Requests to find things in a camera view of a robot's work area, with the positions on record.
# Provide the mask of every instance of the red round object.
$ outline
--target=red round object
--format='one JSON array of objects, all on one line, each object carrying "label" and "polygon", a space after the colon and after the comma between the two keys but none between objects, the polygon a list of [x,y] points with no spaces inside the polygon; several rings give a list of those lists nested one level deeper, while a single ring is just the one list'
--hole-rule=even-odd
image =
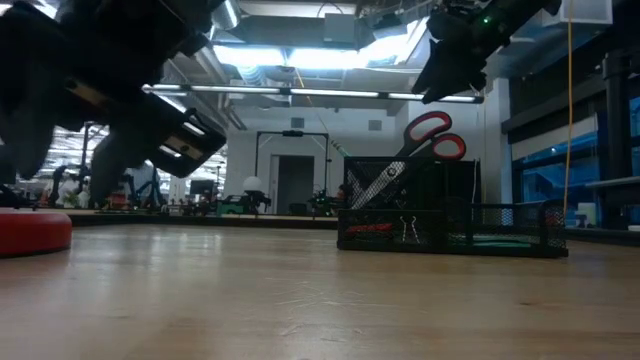
[{"label": "red round object", "polygon": [[0,257],[51,253],[70,245],[71,219],[66,214],[0,213]]}]

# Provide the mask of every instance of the doorway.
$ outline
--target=doorway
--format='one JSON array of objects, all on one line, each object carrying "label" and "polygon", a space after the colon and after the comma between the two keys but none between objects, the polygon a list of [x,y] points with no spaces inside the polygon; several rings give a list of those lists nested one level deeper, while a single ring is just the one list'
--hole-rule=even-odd
[{"label": "doorway", "polygon": [[271,159],[270,195],[280,215],[306,215],[313,196],[314,157],[274,155]]}]

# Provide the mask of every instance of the metal frame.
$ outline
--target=metal frame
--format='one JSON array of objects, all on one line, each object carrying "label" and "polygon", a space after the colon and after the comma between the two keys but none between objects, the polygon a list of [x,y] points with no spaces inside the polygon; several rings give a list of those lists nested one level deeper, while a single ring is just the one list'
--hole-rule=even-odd
[{"label": "metal frame", "polygon": [[[253,175],[254,176],[258,176],[258,163],[260,161],[260,137],[263,134],[270,134],[270,135],[282,135],[285,137],[293,137],[293,136],[287,136],[287,131],[258,131],[256,133],[256,154],[255,154],[255,167],[253,170]],[[326,133],[305,133],[300,131],[299,133],[302,133],[302,135],[300,136],[296,136],[296,137],[304,137],[304,136],[322,136],[325,139],[325,146],[324,146],[324,190],[325,192],[327,191],[327,170],[329,168],[329,134]]]}]

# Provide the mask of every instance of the wooden table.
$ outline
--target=wooden table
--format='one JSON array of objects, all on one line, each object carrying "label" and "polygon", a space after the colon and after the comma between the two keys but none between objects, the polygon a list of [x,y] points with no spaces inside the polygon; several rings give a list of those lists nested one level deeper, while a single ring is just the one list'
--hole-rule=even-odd
[{"label": "wooden table", "polygon": [[340,252],[335,231],[77,229],[0,261],[0,358],[637,359],[640,249]]}]

